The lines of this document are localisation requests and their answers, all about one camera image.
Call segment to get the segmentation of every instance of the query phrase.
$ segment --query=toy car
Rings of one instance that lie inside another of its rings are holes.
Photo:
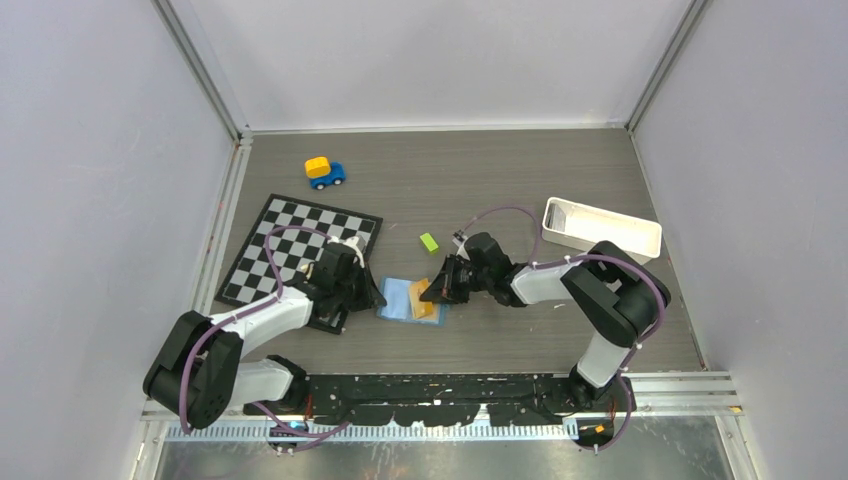
[[[327,157],[315,157],[306,161],[306,176],[309,185],[315,190],[323,190],[330,185],[340,185],[347,179],[344,167],[339,162],[330,162]]]

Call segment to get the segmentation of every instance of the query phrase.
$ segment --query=yellow sponge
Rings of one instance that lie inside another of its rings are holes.
[[[330,161],[327,157],[310,158],[303,166],[306,167],[306,176],[309,178],[323,177],[330,173]]]
[[[426,248],[427,251],[430,252],[430,255],[439,251],[439,244],[436,243],[436,239],[433,238],[433,236],[429,233],[425,233],[424,235],[421,235],[418,238],[421,239],[421,243],[424,244],[424,248]]]
[[[422,302],[420,297],[430,286],[430,280],[424,278],[409,286],[409,303],[412,306],[412,318],[418,320],[433,314],[433,304],[431,302]]]

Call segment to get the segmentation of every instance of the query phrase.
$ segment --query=green block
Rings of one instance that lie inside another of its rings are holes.
[[[431,254],[439,251],[439,244],[436,243],[436,240],[434,240],[433,236],[429,233],[421,235],[421,243],[424,244],[424,247],[427,248],[427,251]]]

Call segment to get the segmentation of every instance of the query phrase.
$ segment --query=blue toy car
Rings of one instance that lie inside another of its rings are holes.
[[[340,185],[347,179],[344,167],[339,162],[330,162],[330,173],[309,178],[309,185],[315,190],[323,190],[327,185]]]

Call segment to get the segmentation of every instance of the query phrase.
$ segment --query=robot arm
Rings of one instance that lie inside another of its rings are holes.
[[[596,332],[589,347],[569,375],[580,405],[597,400],[609,388],[637,339],[659,314],[650,287],[636,274],[610,262],[562,262],[549,268],[515,264],[488,233],[460,236],[459,252],[449,255],[422,301],[465,303],[471,292],[487,291],[498,303],[526,307],[548,300],[577,302]],[[665,285],[611,242],[600,242],[589,254],[626,262],[644,273],[663,297]]]
[[[307,394],[306,373],[279,356],[240,363],[268,340],[328,319],[342,310],[385,305],[362,255],[362,240],[328,242],[320,260],[310,263],[276,292],[237,310],[206,317],[191,311],[177,320],[144,379],[144,393],[174,413],[179,410],[180,382],[188,355],[198,339],[233,317],[201,347],[189,378],[188,422],[205,428],[228,406],[270,400],[296,408]]]

